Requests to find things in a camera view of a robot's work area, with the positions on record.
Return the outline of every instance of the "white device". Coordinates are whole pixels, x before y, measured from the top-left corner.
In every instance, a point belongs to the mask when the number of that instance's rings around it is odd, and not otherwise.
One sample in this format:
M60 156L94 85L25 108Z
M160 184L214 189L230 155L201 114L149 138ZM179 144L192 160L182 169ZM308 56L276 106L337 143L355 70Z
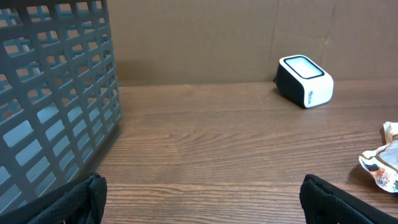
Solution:
M313 108L330 101L333 79L304 55L279 60L275 80L278 90L304 108Z

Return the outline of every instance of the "wooden table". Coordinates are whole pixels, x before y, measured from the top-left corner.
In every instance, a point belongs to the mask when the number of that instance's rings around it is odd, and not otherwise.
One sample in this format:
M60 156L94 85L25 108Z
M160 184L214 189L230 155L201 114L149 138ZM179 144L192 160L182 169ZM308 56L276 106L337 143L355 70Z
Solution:
M398 80L335 83L303 110L273 83L120 88L121 134L97 171L103 223L305 223L299 190L316 174L398 217L358 155L398 121Z

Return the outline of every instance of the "brown cardboard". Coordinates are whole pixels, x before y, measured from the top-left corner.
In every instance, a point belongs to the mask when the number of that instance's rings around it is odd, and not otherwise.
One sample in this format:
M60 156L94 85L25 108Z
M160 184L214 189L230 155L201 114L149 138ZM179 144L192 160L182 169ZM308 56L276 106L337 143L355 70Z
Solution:
M304 54L335 80L395 78L395 0L108 0L121 85L271 81Z

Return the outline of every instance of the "crumpled paper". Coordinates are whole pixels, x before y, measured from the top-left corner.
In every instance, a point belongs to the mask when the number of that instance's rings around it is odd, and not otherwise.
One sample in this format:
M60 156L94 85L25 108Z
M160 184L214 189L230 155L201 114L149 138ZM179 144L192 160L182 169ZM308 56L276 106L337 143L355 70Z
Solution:
M377 185L388 192L398 192L398 123L385 122L386 145L359 155L359 163Z

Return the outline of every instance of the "plastic crate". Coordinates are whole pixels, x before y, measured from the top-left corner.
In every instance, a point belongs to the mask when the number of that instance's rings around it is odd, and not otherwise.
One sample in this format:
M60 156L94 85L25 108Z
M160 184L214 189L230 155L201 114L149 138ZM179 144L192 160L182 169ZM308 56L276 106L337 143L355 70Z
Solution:
M121 108L105 0L0 1L0 9L5 214L92 166Z

